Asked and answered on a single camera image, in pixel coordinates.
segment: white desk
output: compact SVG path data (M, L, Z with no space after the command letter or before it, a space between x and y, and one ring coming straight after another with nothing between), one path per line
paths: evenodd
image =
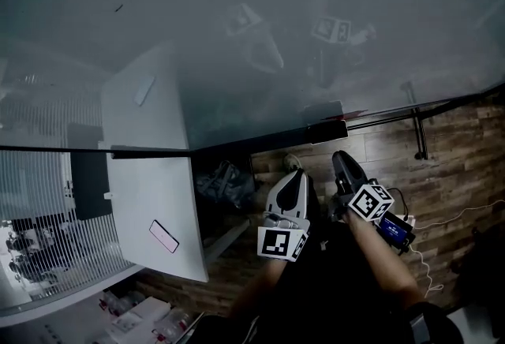
M155 47L105 85L103 148L188 147L170 60L170 44ZM215 260L249 226L248 219L204 251L189 158L107 156L114 222L124 258L168 274L208 281L207 263ZM174 253L149 231L153 220L178 240Z

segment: person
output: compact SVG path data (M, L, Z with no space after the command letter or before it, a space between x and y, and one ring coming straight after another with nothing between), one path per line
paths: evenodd
M295 263L269 260L228 318L200 322L189 343L463 343L372 224L351 210L342 221L312 224Z

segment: person's right arm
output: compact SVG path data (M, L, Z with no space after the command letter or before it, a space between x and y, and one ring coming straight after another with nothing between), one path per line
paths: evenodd
M416 280L375 228L354 211L343 216L383 291L398 300L402 308L423 301Z

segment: metal stand leg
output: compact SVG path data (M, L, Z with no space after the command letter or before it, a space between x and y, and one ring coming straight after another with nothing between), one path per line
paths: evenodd
M423 120L419 118L420 110L418 108L414 108L412 111L415 114L415 117L413 118L413 126L416 129L417 139L417 153L414 158L417 160L427 160L428 149L426 148L425 127L423 126Z

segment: blue display screen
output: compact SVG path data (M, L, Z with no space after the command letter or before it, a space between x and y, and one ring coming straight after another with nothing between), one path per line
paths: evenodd
M394 224L392 221L386 218L382 218L380 221L380 229L397 243L402 243L405 240L407 231Z

